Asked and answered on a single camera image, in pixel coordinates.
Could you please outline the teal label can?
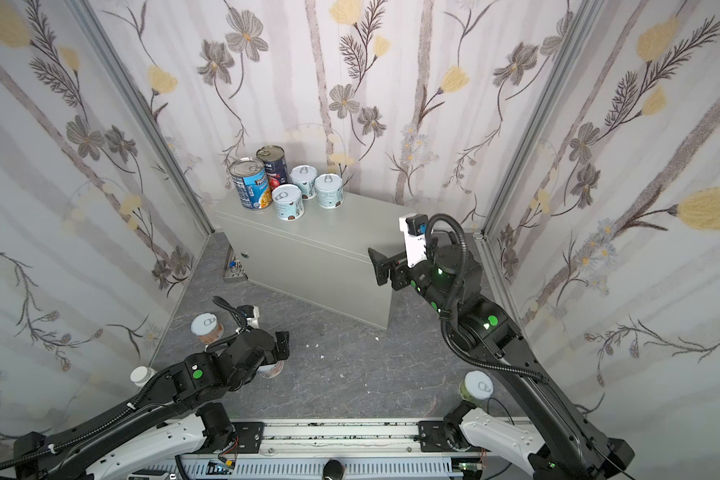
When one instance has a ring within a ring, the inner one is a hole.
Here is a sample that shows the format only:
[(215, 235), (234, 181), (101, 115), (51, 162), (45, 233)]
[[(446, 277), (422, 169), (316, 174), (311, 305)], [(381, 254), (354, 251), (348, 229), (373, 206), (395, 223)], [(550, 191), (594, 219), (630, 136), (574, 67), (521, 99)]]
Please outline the teal label can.
[(293, 184), (282, 184), (272, 192), (273, 205), (280, 220), (295, 221), (304, 214), (300, 188)]

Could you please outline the green label can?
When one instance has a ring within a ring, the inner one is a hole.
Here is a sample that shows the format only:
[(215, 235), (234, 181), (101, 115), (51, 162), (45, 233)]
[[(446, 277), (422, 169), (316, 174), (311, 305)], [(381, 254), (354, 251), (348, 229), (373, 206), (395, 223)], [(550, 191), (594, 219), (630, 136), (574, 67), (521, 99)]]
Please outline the green label can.
[(291, 183), (296, 185), (303, 199), (312, 199), (315, 197), (315, 180), (318, 171), (310, 165), (298, 165), (291, 170)]

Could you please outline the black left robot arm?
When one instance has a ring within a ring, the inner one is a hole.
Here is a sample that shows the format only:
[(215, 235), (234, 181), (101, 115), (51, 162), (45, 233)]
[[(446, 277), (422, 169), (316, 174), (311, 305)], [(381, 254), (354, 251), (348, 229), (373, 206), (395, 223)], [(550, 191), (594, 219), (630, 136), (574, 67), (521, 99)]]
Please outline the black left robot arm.
[(213, 453), (239, 440), (220, 400), (262, 366), (288, 359), (290, 335), (249, 329), (164, 368), (133, 397), (58, 434), (14, 445), (19, 479), (113, 479), (184, 453)]

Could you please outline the blue label tall can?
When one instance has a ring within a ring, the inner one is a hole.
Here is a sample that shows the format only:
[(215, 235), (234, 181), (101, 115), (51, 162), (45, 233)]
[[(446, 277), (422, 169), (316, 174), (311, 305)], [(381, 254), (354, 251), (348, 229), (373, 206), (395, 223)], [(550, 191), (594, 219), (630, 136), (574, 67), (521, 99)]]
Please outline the blue label tall can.
[(263, 210), (271, 205), (269, 178), (262, 161), (248, 157), (235, 160), (229, 173), (244, 208)]

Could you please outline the dark chopped tomatoes can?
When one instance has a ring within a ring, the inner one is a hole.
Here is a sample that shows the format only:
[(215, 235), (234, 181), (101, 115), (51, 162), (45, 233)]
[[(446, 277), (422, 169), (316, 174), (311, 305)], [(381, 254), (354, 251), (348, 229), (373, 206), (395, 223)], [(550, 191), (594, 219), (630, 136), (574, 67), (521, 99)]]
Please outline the dark chopped tomatoes can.
[(289, 183), (285, 151), (282, 147), (278, 145), (263, 146), (256, 152), (256, 158), (264, 165), (272, 191)]

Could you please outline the orange label can by arm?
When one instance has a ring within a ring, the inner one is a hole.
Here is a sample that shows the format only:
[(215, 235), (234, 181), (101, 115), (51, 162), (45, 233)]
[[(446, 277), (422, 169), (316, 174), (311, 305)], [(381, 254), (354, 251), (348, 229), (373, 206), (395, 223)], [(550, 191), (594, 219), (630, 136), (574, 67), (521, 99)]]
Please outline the orange label can by arm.
[(202, 313), (190, 324), (191, 332), (205, 345), (210, 345), (222, 338), (224, 327), (214, 313)]

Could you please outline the red label can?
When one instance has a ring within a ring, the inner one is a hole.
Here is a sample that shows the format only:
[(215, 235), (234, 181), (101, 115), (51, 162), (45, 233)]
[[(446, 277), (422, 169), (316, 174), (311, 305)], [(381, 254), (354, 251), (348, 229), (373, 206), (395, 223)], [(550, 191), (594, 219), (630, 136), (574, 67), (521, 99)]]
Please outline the red label can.
[(283, 368), (283, 361), (278, 361), (271, 365), (263, 365), (257, 369), (257, 375), (264, 379), (272, 379), (277, 377), (282, 372)]

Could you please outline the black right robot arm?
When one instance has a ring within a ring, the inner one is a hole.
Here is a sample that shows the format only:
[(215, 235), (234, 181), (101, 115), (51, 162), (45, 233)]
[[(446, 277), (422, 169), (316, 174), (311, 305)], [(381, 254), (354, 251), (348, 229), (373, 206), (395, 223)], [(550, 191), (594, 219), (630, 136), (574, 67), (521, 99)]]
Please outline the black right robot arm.
[(461, 360), (498, 375), (525, 412), (526, 426), (498, 420), (462, 402), (444, 419), (456, 448), (494, 453), (535, 479), (609, 479), (635, 457), (623, 439), (596, 428), (541, 366), (520, 327), (481, 292), (482, 268), (458, 245), (440, 246), (410, 265), (405, 253), (370, 249), (378, 284), (412, 288), (441, 320), (441, 334)]

